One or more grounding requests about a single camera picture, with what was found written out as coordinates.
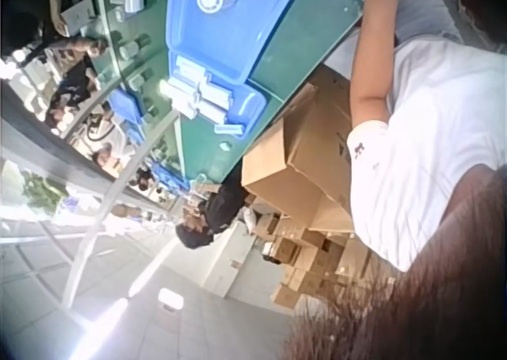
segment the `hand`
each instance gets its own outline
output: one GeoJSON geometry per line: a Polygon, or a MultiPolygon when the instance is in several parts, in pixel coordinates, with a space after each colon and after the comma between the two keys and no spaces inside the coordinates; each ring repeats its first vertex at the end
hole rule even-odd
{"type": "Polygon", "coordinates": [[[62,36],[67,36],[67,23],[63,20],[61,13],[61,1],[60,0],[49,0],[51,9],[51,22],[55,27],[57,33],[62,36]]]}

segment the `dark hair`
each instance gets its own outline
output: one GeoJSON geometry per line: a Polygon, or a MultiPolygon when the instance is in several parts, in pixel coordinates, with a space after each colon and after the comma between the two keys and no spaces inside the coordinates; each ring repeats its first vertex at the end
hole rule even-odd
{"type": "Polygon", "coordinates": [[[148,189],[148,184],[146,184],[146,183],[140,183],[140,182],[138,182],[137,186],[139,187],[139,189],[141,191],[146,191],[148,189]]]}
{"type": "Polygon", "coordinates": [[[349,284],[307,308],[280,359],[505,356],[505,184],[499,170],[461,203],[391,290],[349,284]]]}
{"type": "Polygon", "coordinates": [[[176,236],[188,249],[206,247],[213,242],[213,236],[208,234],[208,227],[204,227],[202,232],[198,232],[186,225],[179,224],[176,226],[176,236]]]}
{"type": "Polygon", "coordinates": [[[98,164],[99,166],[101,166],[101,164],[98,162],[98,156],[100,155],[100,152],[99,151],[95,151],[93,154],[92,154],[92,160],[98,164]]]}
{"type": "Polygon", "coordinates": [[[51,113],[51,111],[52,111],[52,109],[48,109],[46,111],[46,117],[44,118],[44,123],[49,128],[56,128],[56,125],[58,124],[58,122],[55,119],[55,115],[53,113],[51,113]]]}

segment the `stack of cardboard boxes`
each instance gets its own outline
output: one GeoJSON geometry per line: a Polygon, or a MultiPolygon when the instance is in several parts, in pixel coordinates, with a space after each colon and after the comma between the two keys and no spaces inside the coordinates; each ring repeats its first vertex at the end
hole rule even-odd
{"type": "Polygon", "coordinates": [[[381,263],[351,238],[351,130],[349,83],[321,67],[243,159],[243,186],[283,214],[265,214],[256,229],[286,270],[272,297],[277,304],[336,295],[335,285],[374,277],[371,258],[381,263]]]}

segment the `desk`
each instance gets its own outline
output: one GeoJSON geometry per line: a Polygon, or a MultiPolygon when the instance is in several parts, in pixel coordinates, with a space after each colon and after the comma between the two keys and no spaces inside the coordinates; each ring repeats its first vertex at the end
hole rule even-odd
{"type": "MultiPolygon", "coordinates": [[[[167,0],[146,0],[145,10],[123,23],[116,20],[115,6],[109,0],[97,0],[97,4],[104,33],[112,45],[110,65],[125,83],[133,74],[143,73],[147,81],[137,97],[145,108],[146,103],[157,108],[158,116],[151,122],[156,124],[170,111],[169,102],[158,94],[158,82],[169,76],[165,42],[167,0]],[[134,60],[119,59],[119,47],[132,40],[141,43],[140,53],[134,60]]],[[[182,117],[165,134],[168,147],[177,151],[183,162],[185,176],[194,179],[202,173],[214,182],[221,182],[307,76],[356,23],[361,10],[361,0],[293,0],[247,80],[263,92],[268,102],[250,134],[243,140],[216,135],[213,126],[200,117],[194,120],[182,117]],[[229,151],[220,148],[223,142],[227,142],[229,151]]]]}

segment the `white shirt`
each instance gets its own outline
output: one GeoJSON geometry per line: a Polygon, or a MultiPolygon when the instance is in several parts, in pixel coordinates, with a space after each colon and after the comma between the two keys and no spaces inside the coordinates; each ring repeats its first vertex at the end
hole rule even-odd
{"type": "Polygon", "coordinates": [[[505,56],[428,36],[395,53],[389,124],[349,135],[357,235],[407,271],[477,164],[505,163],[505,56]]]}
{"type": "Polygon", "coordinates": [[[111,123],[101,124],[99,136],[104,135],[114,125],[114,129],[106,136],[101,143],[111,144],[111,156],[119,159],[122,165],[125,165],[135,153],[135,146],[127,143],[127,136],[122,129],[123,119],[113,114],[111,123]]]}

